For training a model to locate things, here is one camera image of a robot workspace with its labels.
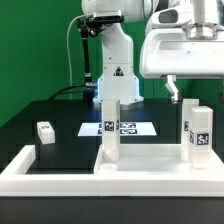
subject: green wall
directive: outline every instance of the green wall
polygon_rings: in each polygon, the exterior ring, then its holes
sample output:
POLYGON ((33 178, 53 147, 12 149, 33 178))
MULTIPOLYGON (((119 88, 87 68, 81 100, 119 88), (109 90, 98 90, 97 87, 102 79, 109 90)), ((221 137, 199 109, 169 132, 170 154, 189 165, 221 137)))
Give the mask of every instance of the green wall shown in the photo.
MULTIPOLYGON (((80 14, 81 0, 0 0, 0 126, 30 102, 47 99, 69 85, 66 33, 70 21, 80 14)), ((139 76, 144 22, 122 26, 134 39, 135 74, 140 78, 141 94, 169 97, 164 80, 143 80, 139 76)), ((71 56, 74 82, 82 83, 83 56, 75 26, 71 56)), ((102 71, 100 38, 90 39, 90 59, 96 81, 102 71)), ((223 89, 220 80, 180 80, 177 86, 187 97, 206 98, 217 105, 218 92, 223 89)))

